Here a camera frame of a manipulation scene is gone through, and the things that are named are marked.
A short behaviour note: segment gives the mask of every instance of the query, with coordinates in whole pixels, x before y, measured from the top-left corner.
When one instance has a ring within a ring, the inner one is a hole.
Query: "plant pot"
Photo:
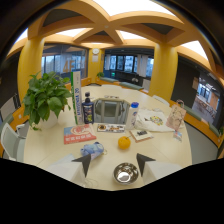
[[[53,111],[50,111],[50,116],[47,121],[40,119],[41,128],[49,129],[54,127],[58,123],[58,119]]]

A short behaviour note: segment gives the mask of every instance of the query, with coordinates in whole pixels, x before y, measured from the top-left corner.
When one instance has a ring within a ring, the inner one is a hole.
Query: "blue packet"
[[[103,153],[104,147],[99,142],[95,142],[93,144],[84,145],[84,147],[80,151],[81,151],[82,156],[91,154],[91,160],[93,160],[97,156],[99,156]]]

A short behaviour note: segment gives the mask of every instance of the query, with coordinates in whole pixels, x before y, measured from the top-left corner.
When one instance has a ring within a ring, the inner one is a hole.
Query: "floor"
[[[187,123],[185,123],[185,125],[188,131],[189,140],[191,144],[192,164],[194,165],[216,160],[218,152],[217,146],[211,140],[209,140],[204,134],[199,132],[191,125]],[[26,136],[28,128],[29,123],[26,122],[25,127],[20,129],[20,133],[22,136]],[[8,159],[6,153],[3,154],[3,158]]]

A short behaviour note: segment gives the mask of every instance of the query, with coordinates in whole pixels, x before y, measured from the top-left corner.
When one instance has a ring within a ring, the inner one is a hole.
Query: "orange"
[[[120,149],[127,149],[131,145],[131,140],[127,136],[122,136],[118,139],[118,146]]]

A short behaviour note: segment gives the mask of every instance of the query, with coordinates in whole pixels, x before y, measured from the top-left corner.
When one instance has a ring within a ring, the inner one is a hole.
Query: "dark bottle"
[[[85,102],[82,103],[84,123],[94,123],[94,103],[89,99],[90,92],[85,93]]]

